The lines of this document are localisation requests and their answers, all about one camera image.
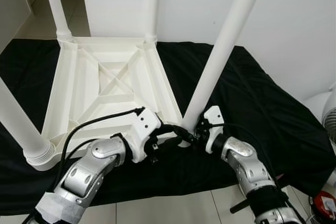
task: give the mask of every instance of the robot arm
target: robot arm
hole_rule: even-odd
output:
[[[197,141],[199,144],[203,142],[208,153],[220,156],[235,171],[242,191],[256,216],[255,223],[302,223],[294,210],[287,207],[279,195],[275,182],[258,159],[253,146],[224,135],[223,124],[219,107],[211,107],[198,123]]]
[[[248,143],[223,134],[224,120],[218,106],[201,116],[195,136],[178,126],[163,125],[155,113],[144,109],[130,131],[109,139],[93,141],[85,155],[66,172],[52,193],[45,193],[36,206],[38,215],[28,223],[77,224],[89,207],[104,176],[125,157],[141,162],[147,156],[151,137],[175,131],[183,139],[193,139],[209,154],[217,155],[234,169],[239,184],[256,216],[256,224],[302,223],[279,195],[275,182]]]
[[[161,127],[161,121],[149,109],[144,109],[125,136],[121,133],[108,139],[97,139],[75,162],[52,193],[45,193],[35,209],[37,217],[29,223],[77,224],[90,206],[104,176],[131,156],[137,163],[146,158],[145,143]]]

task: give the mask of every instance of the white cylindrical pole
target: white cylindrical pole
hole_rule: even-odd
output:
[[[146,0],[144,12],[145,19],[145,40],[146,42],[157,42],[156,23],[157,13],[159,11],[159,0]]]
[[[57,39],[59,41],[72,41],[72,34],[65,19],[61,0],[49,0],[49,3],[56,25]]]
[[[45,162],[52,156],[54,146],[42,138],[1,78],[0,122],[21,146],[30,164]]]
[[[231,6],[182,120],[182,127],[191,133],[216,86],[255,2],[256,0],[234,0]]]

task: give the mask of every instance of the black wire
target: black wire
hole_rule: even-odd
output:
[[[68,145],[70,143],[70,140],[71,138],[74,136],[74,134],[79,131],[81,128],[87,126],[87,125],[90,125],[92,123],[97,123],[97,122],[100,122],[100,121],[103,121],[103,120],[106,120],[106,119],[110,119],[110,118],[117,118],[117,117],[120,117],[120,116],[123,116],[123,115],[127,115],[127,114],[131,114],[131,113],[136,113],[137,115],[139,115],[142,111],[144,110],[144,107],[141,107],[141,108],[135,108],[133,110],[128,110],[128,111],[124,111],[124,112],[120,112],[120,113],[116,113],[116,114],[112,114],[112,115],[106,115],[106,116],[102,116],[100,118],[96,118],[96,119],[93,119],[93,120],[90,120],[90,121],[87,121],[83,124],[80,124],[78,125],[76,128],[74,128],[70,134],[68,135],[67,139],[65,140],[64,142],[64,146],[63,146],[63,150],[62,150],[62,156],[61,156],[61,160],[59,162],[59,167],[58,167],[58,173],[56,175],[56,178],[54,180],[54,182],[51,184],[51,186],[49,187],[48,191],[50,190],[53,190],[57,184],[59,183],[60,181],[60,178],[63,174],[63,170],[64,170],[64,165],[70,160],[70,158],[73,156],[73,154],[79,149],[81,148],[82,146],[84,146],[85,144],[88,144],[90,142],[93,142],[94,140],[96,139],[90,139],[90,140],[87,140],[81,144],[79,144],[78,146],[76,146],[75,149],[73,149],[70,154],[68,155],[67,158],[65,158],[66,156],[66,153],[67,153],[67,148],[68,148]],[[30,220],[32,220],[36,214],[38,214],[37,210],[34,208],[34,210],[24,219],[24,221],[22,222],[22,224],[27,224]]]
[[[98,139],[98,138],[89,139],[89,140],[86,140],[86,141],[84,141],[83,143],[77,145],[76,148],[74,148],[74,149],[69,153],[69,155],[67,156],[67,158],[66,158],[65,161],[64,161],[64,164],[66,164],[66,163],[71,159],[71,157],[74,155],[74,153],[75,153],[76,151],[78,151],[78,149],[80,149],[82,146],[84,146],[84,145],[86,145],[86,144],[89,144],[89,143],[91,143],[91,142],[93,142],[94,140],[97,140],[97,139]]]
[[[58,182],[61,179],[62,173],[63,173],[63,169],[64,169],[64,164],[65,164],[65,156],[67,154],[67,148],[69,145],[69,142],[71,140],[71,138],[74,136],[74,134],[79,131],[81,128],[90,125],[92,123],[97,123],[106,119],[110,119],[110,118],[117,118],[123,115],[127,115],[127,114],[131,114],[131,113],[136,113],[136,114],[140,114],[143,111],[144,107],[142,108],[136,108],[133,110],[128,110],[128,111],[124,111],[124,112],[120,112],[120,113],[116,113],[116,114],[112,114],[112,115],[106,115],[106,116],[102,116],[100,118],[96,118],[90,121],[87,121],[83,124],[78,125],[76,128],[74,128],[70,134],[68,135],[67,139],[64,142],[64,146],[63,146],[63,150],[62,150],[62,155],[61,155],[61,160],[59,162],[59,168],[58,168],[58,173],[56,175],[56,179],[55,179],[55,183],[54,183],[54,188],[57,186]]]

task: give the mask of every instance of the black cloth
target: black cloth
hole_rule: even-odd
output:
[[[212,49],[208,44],[160,42],[158,52],[182,114]],[[59,46],[55,40],[14,39],[0,55],[0,76],[41,131]],[[243,47],[235,47],[209,100],[225,120],[251,130],[230,134],[251,143],[265,161],[263,149],[282,182],[314,196],[336,165],[322,125],[310,111],[277,86]],[[93,205],[153,196],[185,195],[237,183],[225,162],[193,147],[174,147],[159,162],[126,162],[106,178]],[[38,172],[22,150],[0,128],[0,215],[25,214],[52,182],[57,167]]]

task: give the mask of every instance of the tiled floor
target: tiled floor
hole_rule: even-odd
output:
[[[74,36],[90,36],[84,0],[62,0],[70,30]],[[48,0],[36,0],[34,18],[16,38],[56,39],[56,26]]]
[[[62,0],[69,28],[74,36],[90,36],[84,0]],[[33,5],[34,19],[18,38],[55,39],[56,27],[48,0]],[[309,212],[302,207],[306,196],[288,187],[291,202],[304,218]],[[155,197],[105,206],[90,207],[80,224],[225,224],[250,223],[254,216],[249,208],[234,215],[229,208],[244,198],[238,186],[175,197]],[[25,216],[2,216],[0,224],[21,223]]]

